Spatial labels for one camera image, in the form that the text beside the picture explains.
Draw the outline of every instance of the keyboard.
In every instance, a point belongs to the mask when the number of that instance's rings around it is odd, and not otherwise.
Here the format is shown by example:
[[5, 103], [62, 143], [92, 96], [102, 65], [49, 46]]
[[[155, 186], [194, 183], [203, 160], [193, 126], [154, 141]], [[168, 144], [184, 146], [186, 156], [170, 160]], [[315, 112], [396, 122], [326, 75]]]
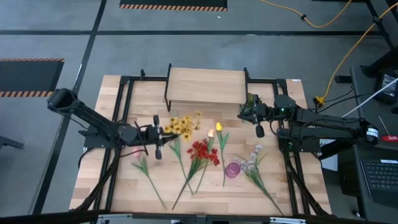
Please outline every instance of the keyboard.
[[398, 208], [398, 161], [370, 159], [361, 165], [372, 201]]

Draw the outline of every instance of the concrete floor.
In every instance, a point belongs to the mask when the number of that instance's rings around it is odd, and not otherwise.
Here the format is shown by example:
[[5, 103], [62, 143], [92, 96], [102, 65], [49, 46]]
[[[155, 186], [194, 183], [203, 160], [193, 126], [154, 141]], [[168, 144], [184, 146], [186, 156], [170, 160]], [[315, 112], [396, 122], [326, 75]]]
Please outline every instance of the concrete floor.
[[[100, 0], [2, 0], [0, 30], [91, 30]], [[384, 1], [373, 1], [377, 13]], [[287, 1], [316, 24], [329, 21], [343, 2]], [[258, 0], [229, 0], [228, 12], [134, 11], [108, 1], [99, 30], [315, 30], [292, 12]], [[354, 3], [324, 30], [366, 30], [372, 23], [365, 4]], [[397, 22], [384, 20], [396, 43]], [[65, 58], [58, 87], [72, 88], [88, 42], [88, 35], [0, 35], [0, 58]], [[241, 35], [97, 35], [81, 85], [79, 98], [94, 107], [103, 75], [166, 75], [176, 67], [242, 70], [252, 77], [299, 78], [308, 105], [324, 94], [335, 67], [359, 37], [241, 36]], [[379, 37], [363, 40], [340, 68], [349, 75], [353, 65], [369, 64], [388, 51]], [[333, 83], [330, 98], [349, 90]], [[347, 101], [328, 110], [341, 116], [351, 109]], [[38, 184], [49, 159], [60, 116], [51, 113], [43, 98], [0, 98], [0, 135], [25, 142], [21, 151], [0, 152], [0, 216], [30, 213]], [[44, 212], [67, 211], [77, 175], [77, 161], [84, 139], [71, 123], [55, 170]], [[341, 194], [333, 172], [325, 172], [332, 212], [354, 218], [356, 200]]]

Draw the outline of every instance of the hazard stripe tape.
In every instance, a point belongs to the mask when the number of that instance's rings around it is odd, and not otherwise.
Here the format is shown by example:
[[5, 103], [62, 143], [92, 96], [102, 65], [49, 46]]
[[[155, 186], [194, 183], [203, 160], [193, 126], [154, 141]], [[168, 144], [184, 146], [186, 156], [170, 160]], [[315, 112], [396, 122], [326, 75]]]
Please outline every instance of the hazard stripe tape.
[[0, 97], [49, 97], [53, 91], [0, 91]]
[[122, 4], [121, 9], [157, 9], [157, 10], [178, 10], [178, 11], [213, 11], [226, 12], [227, 7], [205, 7], [205, 6], [163, 6], [143, 4]]
[[64, 58], [0, 58], [0, 62], [65, 62]]

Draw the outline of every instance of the wooden tabletop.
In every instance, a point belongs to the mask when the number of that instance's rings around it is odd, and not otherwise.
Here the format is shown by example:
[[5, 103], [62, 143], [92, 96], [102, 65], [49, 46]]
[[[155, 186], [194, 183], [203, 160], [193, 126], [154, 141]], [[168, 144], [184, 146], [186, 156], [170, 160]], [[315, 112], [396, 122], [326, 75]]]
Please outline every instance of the wooden tabletop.
[[244, 104], [246, 102], [244, 71], [172, 67], [167, 99], [182, 103], [194, 101]]
[[[120, 76], [104, 76], [99, 91], [95, 110], [108, 119], [112, 117], [119, 80]], [[289, 96], [296, 100], [299, 106], [306, 108], [307, 104], [301, 81], [287, 80], [287, 86]], [[273, 105], [274, 93], [271, 84], [249, 83], [248, 89], [250, 93], [257, 93], [266, 104]], [[164, 90], [165, 82], [135, 81], [128, 122], [137, 121], [140, 125], [152, 124], [152, 116], [158, 114], [162, 126], [169, 124], [170, 115], [163, 100]], [[263, 123], [265, 137], [257, 138], [254, 126], [236, 117], [239, 113], [238, 105], [173, 103], [172, 110], [176, 110], [179, 117], [194, 116], [195, 110], [200, 110], [203, 113], [201, 130], [194, 131], [193, 140], [205, 138], [208, 130], [215, 128], [216, 122], [221, 122], [224, 127], [223, 133], [229, 133], [229, 139], [224, 150], [226, 164], [233, 161], [235, 154], [248, 158], [256, 144], [263, 145], [259, 155], [267, 154], [267, 156], [259, 166], [262, 179], [283, 213], [285, 215], [292, 214], [284, 158], [279, 151], [277, 138], [271, 133], [266, 122]], [[120, 109], [119, 117], [121, 117], [122, 111], [123, 107]], [[273, 125], [274, 129], [277, 129], [277, 123], [274, 122]], [[186, 172], [190, 167], [190, 158], [186, 150], [191, 144], [192, 141], [182, 141], [181, 146], [183, 166]], [[220, 148], [217, 138], [215, 138], [214, 147]], [[185, 182], [181, 167], [168, 146], [163, 148], [163, 159], [160, 161], [155, 158], [154, 146], [149, 146], [148, 150], [149, 174], [167, 209], [162, 207], [148, 178], [131, 165], [132, 162], [137, 163], [137, 158], [127, 156], [121, 158], [120, 161], [111, 211], [207, 215], [280, 215], [272, 202], [242, 173], [233, 179], [226, 178], [225, 187], [223, 187], [221, 165], [209, 166], [198, 193], [191, 195], [189, 189], [186, 188], [175, 209], [171, 210]], [[132, 149], [127, 147], [123, 149], [122, 154], [131, 151]], [[70, 208], [79, 206], [97, 183], [103, 156], [104, 149], [95, 149], [82, 160]], [[320, 162], [309, 153], [300, 153], [300, 156], [306, 186], [322, 208], [330, 212]], [[194, 176], [190, 182], [194, 189], [198, 184], [200, 175], [199, 173]], [[107, 191], [108, 186], [106, 185], [100, 208], [104, 208]], [[297, 186], [296, 197], [298, 209], [302, 213], [300, 191]]]

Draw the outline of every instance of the white cable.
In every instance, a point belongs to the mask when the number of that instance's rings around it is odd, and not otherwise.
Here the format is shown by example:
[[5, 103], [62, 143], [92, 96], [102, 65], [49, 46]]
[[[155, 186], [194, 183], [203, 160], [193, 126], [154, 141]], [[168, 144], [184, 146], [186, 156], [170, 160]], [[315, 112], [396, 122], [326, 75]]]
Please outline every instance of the white cable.
[[379, 94], [381, 91], [385, 90], [386, 88], [388, 88], [389, 86], [391, 86], [392, 84], [394, 84], [396, 81], [398, 81], [398, 78], [396, 78], [394, 81], [392, 81], [390, 84], [386, 85], [385, 87], [383, 87], [381, 90], [375, 92], [375, 94], [371, 95], [368, 99], [366, 99], [363, 103], [361, 103], [360, 105], [358, 105], [357, 107], [355, 107], [354, 109], [352, 109], [350, 112], [344, 114], [342, 116], [342, 118], [344, 118], [345, 116], [349, 115], [350, 113], [356, 111], [358, 108], [360, 108], [362, 105], [364, 105], [365, 103], [367, 103], [369, 100], [371, 100], [374, 96], [376, 96], [377, 94]]

